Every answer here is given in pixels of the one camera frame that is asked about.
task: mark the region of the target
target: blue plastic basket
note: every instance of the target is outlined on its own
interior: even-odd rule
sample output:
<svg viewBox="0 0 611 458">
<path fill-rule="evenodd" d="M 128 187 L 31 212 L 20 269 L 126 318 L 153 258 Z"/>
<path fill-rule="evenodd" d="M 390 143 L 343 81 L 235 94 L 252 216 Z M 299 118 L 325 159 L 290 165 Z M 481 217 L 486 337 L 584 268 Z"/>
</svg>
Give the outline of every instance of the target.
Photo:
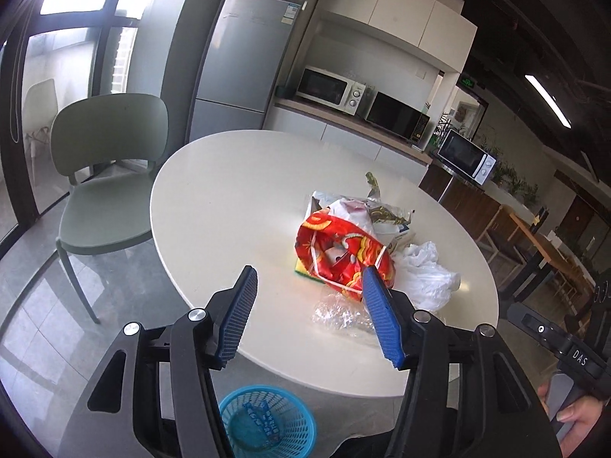
<svg viewBox="0 0 611 458">
<path fill-rule="evenodd" d="M 244 408 L 266 401 L 279 430 L 270 442 Z M 316 422 L 306 405 L 288 391 L 271 386 L 247 386 L 225 396 L 221 418 L 236 458 L 306 458 L 316 442 Z"/>
</svg>

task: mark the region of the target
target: hand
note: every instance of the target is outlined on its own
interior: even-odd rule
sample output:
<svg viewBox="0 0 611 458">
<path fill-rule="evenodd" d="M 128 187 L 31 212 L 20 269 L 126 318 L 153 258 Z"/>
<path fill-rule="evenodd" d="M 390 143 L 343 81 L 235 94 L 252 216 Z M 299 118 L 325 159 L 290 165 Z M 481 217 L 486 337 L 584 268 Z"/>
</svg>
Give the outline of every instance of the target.
<svg viewBox="0 0 611 458">
<path fill-rule="evenodd" d="M 537 389 L 537 395 L 547 414 L 549 414 L 549 408 L 545 404 L 545 397 L 548 395 L 548 390 L 549 382 L 541 384 Z M 569 433 L 564 436 L 560 443 L 563 458 L 566 458 L 575 451 L 578 445 L 581 444 L 581 441 L 586 438 L 600 418 L 601 413 L 603 413 L 603 407 L 603 401 L 598 401 L 592 396 L 582 396 L 575 403 L 568 405 L 564 410 L 560 410 L 556 414 L 559 422 L 575 422 Z"/>
</svg>

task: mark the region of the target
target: white oval table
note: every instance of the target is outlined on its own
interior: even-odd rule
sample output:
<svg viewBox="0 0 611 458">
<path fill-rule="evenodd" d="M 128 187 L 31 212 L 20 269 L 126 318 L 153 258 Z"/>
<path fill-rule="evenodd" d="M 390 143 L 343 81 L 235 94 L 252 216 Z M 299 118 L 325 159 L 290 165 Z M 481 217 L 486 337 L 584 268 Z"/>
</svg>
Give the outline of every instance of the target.
<svg viewBox="0 0 611 458">
<path fill-rule="evenodd" d="M 294 240 L 311 194 L 365 197 L 368 171 L 385 203 L 415 210 L 415 241 L 433 241 L 439 263 L 461 274 L 438 316 L 463 329 L 496 326 L 492 274 L 462 226 L 407 178 L 338 146 L 271 131 L 199 139 L 161 168 L 150 216 L 163 266 L 192 308 L 231 287 L 244 265 L 255 267 L 259 293 L 239 345 L 246 358 L 316 390 L 396 397 L 407 372 L 395 370 L 379 346 L 314 324 L 315 305 L 331 290 L 294 272 Z"/>
</svg>

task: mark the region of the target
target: basket rim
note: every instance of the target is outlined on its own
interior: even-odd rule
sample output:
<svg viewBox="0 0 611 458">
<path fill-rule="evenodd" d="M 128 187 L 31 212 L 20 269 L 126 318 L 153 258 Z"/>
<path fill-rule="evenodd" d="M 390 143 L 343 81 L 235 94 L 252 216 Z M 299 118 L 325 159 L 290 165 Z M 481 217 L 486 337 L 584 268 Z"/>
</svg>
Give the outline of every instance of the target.
<svg viewBox="0 0 611 458">
<path fill-rule="evenodd" d="M 268 386 L 268 385 L 250 385 L 250 386 L 240 387 L 239 389 L 236 389 L 235 391 L 232 391 L 231 393 L 227 394 L 227 396 L 225 396 L 222 399 L 221 404 L 219 404 L 219 413 L 221 415 L 221 419 L 222 419 L 223 411 L 225 411 L 225 409 L 227 408 L 227 406 L 229 406 L 229 403 L 233 399 L 235 399 L 236 397 L 242 394 L 251 393 L 253 391 L 268 391 L 270 393 L 279 394 L 280 396 L 288 399 L 288 401 L 290 401 L 292 404 L 294 404 L 299 409 L 299 411 L 301 412 L 301 414 L 304 416 L 305 420 L 307 421 L 308 428 L 310 429 L 310 432 L 308 433 L 309 434 L 308 442 L 306 446 L 304 447 L 304 449 L 302 450 L 299 457 L 308 456 L 312 452 L 314 448 L 314 444 L 316 444 L 316 437 L 317 437 L 316 420 L 314 420 L 314 416 L 311 413 L 311 411 L 309 410 L 309 408 L 306 406 L 306 404 L 303 401 L 301 401 L 297 396 L 295 396 L 293 393 L 286 391 L 285 389 L 275 387 L 275 386 Z"/>
</svg>

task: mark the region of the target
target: silver refrigerator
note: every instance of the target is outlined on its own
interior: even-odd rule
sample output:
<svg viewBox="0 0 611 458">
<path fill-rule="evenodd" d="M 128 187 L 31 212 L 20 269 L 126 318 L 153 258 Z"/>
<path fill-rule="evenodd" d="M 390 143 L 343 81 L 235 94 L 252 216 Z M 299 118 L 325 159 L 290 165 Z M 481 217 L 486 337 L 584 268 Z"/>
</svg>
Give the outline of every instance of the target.
<svg viewBox="0 0 611 458">
<path fill-rule="evenodd" d="M 189 142 L 261 129 L 299 5 L 225 0 L 204 61 Z"/>
</svg>

